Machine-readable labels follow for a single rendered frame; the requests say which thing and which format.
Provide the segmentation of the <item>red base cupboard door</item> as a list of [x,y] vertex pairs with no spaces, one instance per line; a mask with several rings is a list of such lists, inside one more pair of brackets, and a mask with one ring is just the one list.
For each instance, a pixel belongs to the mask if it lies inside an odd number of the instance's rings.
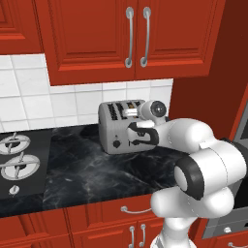
[[150,244],[153,239],[160,233],[163,227],[164,219],[163,218],[151,218],[138,221],[136,228],[136,246],[135,248],[141,248],[139,246],[142,241],[142,230],[140,229],[141,224],[145,224],[145,245],[143,248],[150,248]]
[[131,226],[137,228],[136,222],[113,225],[84,232],[74,232],[75,248],[129,248],[131,243]]

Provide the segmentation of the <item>red drawer front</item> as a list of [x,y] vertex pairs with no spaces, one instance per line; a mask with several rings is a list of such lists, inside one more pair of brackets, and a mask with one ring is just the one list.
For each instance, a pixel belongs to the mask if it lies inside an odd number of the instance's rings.
[[0,218],[0,248],[72,248],[65,210]]
[[151,195],[148,194],[67,207],[71,231],[73,233],[78,233],[108,225],[155,218],[152,211],[138,215],[120,211],[120,207],[123,205],[128,206],[128,209],[131,211],[149,209],[150,198]]

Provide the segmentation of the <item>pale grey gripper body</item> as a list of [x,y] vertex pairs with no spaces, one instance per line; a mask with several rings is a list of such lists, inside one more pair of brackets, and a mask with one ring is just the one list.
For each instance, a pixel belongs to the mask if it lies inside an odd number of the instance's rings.
[[136,108],[127,108],[123,110],[124,117],[138,117],[138,110]]

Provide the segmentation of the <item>black hob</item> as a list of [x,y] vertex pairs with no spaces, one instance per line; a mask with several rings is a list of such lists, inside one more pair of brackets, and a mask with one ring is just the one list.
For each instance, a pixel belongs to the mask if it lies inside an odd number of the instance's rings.
[[[0,133],[0,200],[45,190],[51,130]],[[19,187],[16,195],[10,189]]]

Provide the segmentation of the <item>red tall cupboard housing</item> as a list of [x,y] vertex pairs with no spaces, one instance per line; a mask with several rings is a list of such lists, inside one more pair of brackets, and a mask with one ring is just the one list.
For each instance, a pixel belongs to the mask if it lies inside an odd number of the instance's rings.
[[171,119],[207,123],[232,140],[248,101],[248,0],[226,0],[209,75],[173,81]]

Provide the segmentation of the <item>red wall cupboard door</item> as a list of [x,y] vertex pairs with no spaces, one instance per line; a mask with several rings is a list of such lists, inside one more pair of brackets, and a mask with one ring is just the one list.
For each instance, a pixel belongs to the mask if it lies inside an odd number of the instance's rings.
[[[126,9],[138,0],[35,0],[52,86],[128,81],[135,66],[125,66],[129,54]],[[136,31],[133,18],[133,53]]]
[[42,51],[35,0],[0,0],[0,55]]
[[151,10],[147,66],[136,78],[189,78],[209,74],[226,0],[139,0],[137,59],[145,53],[144,7]]

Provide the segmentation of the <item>silver toaster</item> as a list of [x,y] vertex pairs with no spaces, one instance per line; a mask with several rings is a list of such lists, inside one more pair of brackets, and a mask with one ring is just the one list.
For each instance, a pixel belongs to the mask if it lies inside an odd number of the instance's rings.
[[134,153],[154,148],[152,144],[133,145],[128,140],[127,128],[132,122],[140,122],[139,117],[124,117],[122,111],[132,102],[137,108],[144,100],[104,102],[99,105],[99,137],[107,154]]

